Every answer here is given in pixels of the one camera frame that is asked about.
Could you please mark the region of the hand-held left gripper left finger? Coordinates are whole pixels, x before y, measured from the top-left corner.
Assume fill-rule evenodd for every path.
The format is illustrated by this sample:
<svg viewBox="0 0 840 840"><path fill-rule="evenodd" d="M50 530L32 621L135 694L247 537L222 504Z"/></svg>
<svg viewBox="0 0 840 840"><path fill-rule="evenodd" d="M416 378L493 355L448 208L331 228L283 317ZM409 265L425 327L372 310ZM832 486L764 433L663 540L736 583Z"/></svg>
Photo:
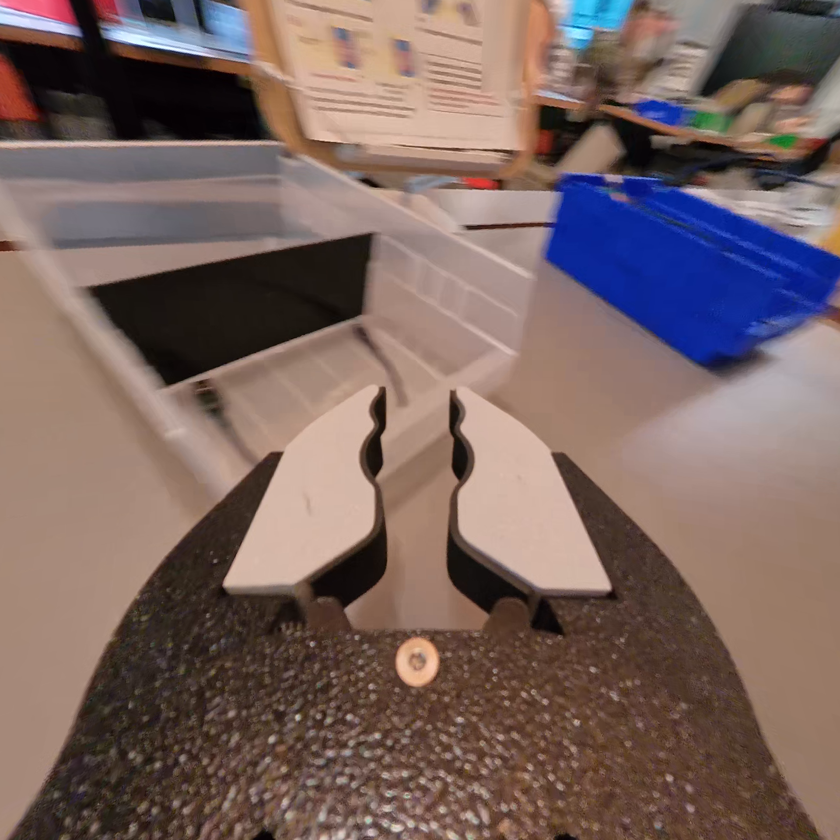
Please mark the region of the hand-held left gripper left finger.
<svg viewBox="0 0 840 840"><path fill-rule="evenodd" d="M228 595L309 595L348 607L379 583L385 413L385 388L368 385L291 441L224 578Z"/></svg>

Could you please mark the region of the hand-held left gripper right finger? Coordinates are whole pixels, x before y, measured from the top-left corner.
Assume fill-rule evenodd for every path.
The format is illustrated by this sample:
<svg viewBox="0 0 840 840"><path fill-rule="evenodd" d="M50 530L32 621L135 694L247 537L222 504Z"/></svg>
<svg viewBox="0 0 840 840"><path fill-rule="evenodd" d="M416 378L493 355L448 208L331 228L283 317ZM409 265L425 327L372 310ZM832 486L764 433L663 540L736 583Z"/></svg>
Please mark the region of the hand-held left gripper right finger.
<svg viewBox="0 0 840 840"><path fill-rule="evenodd" d="M559 464L534 432L467 387L449 396L448 578L487 615L520 604L553 621L552 600L613 594Z"/></svg>

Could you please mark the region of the black panel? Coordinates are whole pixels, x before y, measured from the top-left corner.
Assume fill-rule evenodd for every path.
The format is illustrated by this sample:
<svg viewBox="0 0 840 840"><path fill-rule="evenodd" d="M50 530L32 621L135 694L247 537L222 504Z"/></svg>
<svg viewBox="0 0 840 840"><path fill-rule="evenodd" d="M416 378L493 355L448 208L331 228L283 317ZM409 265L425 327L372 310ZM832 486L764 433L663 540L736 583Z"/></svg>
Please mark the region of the black panel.
<svg viewBox="0 0 840 840"><path fill-rule="evenodd" d="M89 287L165 385L357 319L373 234Z"/></svg>

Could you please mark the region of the clear plastic bin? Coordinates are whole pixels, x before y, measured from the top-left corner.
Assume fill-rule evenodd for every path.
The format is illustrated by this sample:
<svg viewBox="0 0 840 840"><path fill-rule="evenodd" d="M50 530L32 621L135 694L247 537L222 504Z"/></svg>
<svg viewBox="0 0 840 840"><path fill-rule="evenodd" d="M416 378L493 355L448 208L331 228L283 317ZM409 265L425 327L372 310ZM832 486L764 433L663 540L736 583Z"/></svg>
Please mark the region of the clear plastic bin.
<svg viewBox="0 0 840 840"><path fill-rule="evenodd" d="M507 378L533 276L277 143L5 142L2 229L148 427L219 499L368 385L390 479L446 435L449 392ZM89 287L373 234L362 314L165 385Z"/></svg>

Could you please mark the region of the grey desk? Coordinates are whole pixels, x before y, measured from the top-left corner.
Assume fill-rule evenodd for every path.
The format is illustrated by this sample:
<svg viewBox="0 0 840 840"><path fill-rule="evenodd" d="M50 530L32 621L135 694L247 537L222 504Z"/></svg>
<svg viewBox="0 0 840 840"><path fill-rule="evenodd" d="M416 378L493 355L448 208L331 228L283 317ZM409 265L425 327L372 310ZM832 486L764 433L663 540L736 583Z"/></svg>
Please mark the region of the grey desk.
<svg viewBox="0 0 840 840"><path fill-rule="evenodd" d="M5 838L112 630L213 502L9 252L1 362ZM715 376L543 265L496 401L679 568L782 772L838 838L838 329L813 323Z"/></svg>

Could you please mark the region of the blue plastic bin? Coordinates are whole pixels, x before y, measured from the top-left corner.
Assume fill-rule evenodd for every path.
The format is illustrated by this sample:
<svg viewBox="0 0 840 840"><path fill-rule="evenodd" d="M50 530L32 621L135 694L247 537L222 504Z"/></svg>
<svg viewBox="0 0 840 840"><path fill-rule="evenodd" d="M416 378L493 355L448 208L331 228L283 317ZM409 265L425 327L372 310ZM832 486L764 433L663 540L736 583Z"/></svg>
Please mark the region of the blue plastic bin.
<svg viewBox="0 0 840 840"><path fill-rule="evenodd" d="M704 367L820 316L838 257L655 178L564 174L546 260Z"/></svg>

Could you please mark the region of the cluttered background table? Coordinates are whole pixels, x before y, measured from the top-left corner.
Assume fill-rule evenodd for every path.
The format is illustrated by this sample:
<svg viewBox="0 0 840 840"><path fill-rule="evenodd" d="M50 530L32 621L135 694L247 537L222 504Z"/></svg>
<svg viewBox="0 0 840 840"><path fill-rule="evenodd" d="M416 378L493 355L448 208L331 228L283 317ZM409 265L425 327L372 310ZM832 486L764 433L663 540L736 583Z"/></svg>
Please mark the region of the cluttered background table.
<svg viewBox="0 0 840 840"><path fill-rule="evenodd" d="M638 172L655 157L655 138L672 144L756 155L761 161L803 164L810 172L838 147L838 118L828 129L816 126L818 113L782 117L773 101L754 101L740 112L726 112L716 103L656 99L647 86L617 90L618 99L601 97L594 87L562 91L545 82L538 89L539 105L581 117L584 123L610 130L620 163Z"/></svg>

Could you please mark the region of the wooden clipboard with printed paper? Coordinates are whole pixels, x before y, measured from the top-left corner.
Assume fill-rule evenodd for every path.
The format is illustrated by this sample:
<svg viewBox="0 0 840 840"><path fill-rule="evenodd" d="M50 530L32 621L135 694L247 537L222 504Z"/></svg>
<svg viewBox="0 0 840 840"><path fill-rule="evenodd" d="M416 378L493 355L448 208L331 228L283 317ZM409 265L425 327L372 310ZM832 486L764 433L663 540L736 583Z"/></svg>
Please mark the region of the wooden clipboard with printed paper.
<svg viewBox="0 0 840 840"><path fill-rule="evenodd" d="M507 180L530 163L546 2L250 1L252 88L289 153Z"/></svg>

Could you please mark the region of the wooden storage shelf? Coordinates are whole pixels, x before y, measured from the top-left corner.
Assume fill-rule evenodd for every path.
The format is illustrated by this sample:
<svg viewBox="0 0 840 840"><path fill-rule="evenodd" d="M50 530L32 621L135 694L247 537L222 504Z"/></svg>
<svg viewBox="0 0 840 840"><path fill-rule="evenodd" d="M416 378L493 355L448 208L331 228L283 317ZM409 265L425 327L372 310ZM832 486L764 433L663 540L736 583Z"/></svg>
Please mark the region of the wooden storage shelf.
<svg viewBox="0 0 840 840"><path fill-rule="evenodd" d="M243 2L2 2L2 140L266 140Z"/></svg>

